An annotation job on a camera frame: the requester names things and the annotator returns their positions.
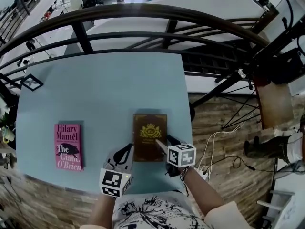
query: light blue table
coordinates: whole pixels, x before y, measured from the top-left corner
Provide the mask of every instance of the light blue table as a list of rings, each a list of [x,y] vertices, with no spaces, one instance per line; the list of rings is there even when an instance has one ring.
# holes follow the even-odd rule
[[[168,133],[192,142],[181,56],[167,53],[107,53],[61,59],[27,70],[44,83],[22,87],[16,149],[21,172],[59,186],[98,193],[108,152],[132,142],[134,113],[168,116]],[[54,124],[81,124],[84,171],[55,165]],[[182,188],[165,176],[164,163],[135,163],[129,193]]]

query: book cover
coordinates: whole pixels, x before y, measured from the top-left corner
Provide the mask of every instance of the book cover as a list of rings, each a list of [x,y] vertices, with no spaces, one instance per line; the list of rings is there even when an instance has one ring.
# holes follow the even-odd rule
[[[55,159],[58,169],[82,171],[81,163],[81,126],[56,124]]]
[[[134,161],[162,161],[156,139],[167,144],[167,115],[135,114],[133,116]]]

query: pink book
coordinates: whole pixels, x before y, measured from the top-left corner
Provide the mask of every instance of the pink book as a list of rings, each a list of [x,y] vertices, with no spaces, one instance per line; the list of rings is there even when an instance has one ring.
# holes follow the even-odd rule
[[[80,125],[56,124],[55,159],[58,169],[82,171]]]

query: white marker cube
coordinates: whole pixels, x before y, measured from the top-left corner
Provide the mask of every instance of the white marker cube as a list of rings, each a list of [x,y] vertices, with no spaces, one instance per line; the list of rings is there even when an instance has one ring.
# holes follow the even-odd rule
[[[169,146],[167,162],[176,167],[187,167],[195,164],[196,148],[191,144]]]
[[[131,183],[131,174],[101,169],[101,193],[112,197],[122,197]]]

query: picture frame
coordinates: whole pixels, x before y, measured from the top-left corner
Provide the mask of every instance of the picture frame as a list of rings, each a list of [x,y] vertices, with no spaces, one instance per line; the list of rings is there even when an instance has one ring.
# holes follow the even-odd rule
[[[32,92],[43,86],[43,83],[32,74],[28,74],[27,76],[25,76],[20,81],[20,84],[30,89]]]

